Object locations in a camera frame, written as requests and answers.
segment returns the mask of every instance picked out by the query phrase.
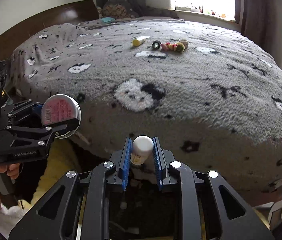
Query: patterned pillow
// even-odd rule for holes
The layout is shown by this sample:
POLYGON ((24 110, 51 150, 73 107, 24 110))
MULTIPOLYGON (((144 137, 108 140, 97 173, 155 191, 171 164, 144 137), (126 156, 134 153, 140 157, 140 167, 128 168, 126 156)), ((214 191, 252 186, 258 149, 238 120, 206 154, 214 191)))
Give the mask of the patterned pillow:
POLYGON ((139 17, 127 0, 108 0, 103 6, 102 15, 103 17, 112 17, 114 19, 139 17))

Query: metal bolt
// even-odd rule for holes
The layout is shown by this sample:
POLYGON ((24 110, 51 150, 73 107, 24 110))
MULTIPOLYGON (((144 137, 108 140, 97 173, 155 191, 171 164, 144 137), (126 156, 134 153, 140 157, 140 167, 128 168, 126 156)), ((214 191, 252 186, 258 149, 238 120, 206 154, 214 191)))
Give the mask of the metal bolt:
POLYGON ((103 166, 104 166, 105 168, 111 168, 111 167, 113 167, 113 166, 114 166, 114 163, 113 163, 113 162, 108 161, 108 162, 105 162, 105 163, 103 164, 103 166))
POLYGON ((218 176, 218 173, 216 171, 209 171, 208 175, 211 178, 216 178, 218 176))
POLYGON ((76 172, 75 172, 75 171, 68 171, 68 173, 66 174, 66 176, 67 176, 68 178, 73 178, 73 177, 75 177, 75 175, 76 175, 76 172))
POLYGON ((181 162, 178 162, 178 161, 171 162, 171 166, 173 168, 180 168, 181 167, 181 162))

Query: teal object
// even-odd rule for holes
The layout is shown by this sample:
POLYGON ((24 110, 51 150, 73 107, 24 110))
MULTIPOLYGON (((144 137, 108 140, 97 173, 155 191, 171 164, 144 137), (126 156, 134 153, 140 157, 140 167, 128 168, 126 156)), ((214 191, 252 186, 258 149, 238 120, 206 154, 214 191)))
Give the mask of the teal object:
POLYGON ((114 18, 111 18, 111 17, 105 17, 105 18, 102 18, 101 20, 102 20, 102 22, 104 22, 104 23, 110 23, 110 22, 115 21, 115 19, 114 19, 114 18))

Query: wooden headboard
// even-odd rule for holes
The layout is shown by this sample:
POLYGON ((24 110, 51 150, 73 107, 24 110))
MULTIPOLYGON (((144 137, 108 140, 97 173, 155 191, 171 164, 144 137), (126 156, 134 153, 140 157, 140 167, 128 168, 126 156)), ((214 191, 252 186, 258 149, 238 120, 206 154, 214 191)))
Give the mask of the wooden headboard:
POLYGON ((0 60, 9 59, 14 49, 47 27, 96 19, 99 19, 99 13, 92 0, 68 3, 40 12, 0 35, 0 60))

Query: white fur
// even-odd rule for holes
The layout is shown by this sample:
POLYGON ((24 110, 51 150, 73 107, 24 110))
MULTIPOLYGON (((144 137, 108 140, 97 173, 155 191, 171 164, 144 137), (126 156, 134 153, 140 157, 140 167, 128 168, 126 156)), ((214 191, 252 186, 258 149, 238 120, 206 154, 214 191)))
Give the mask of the white fur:
POLYGON ((2 205, 0 210, 0 233, 8 239, 12 228, 21 220, 28 210, 21 209, 19 206, 7 209, 2 205))

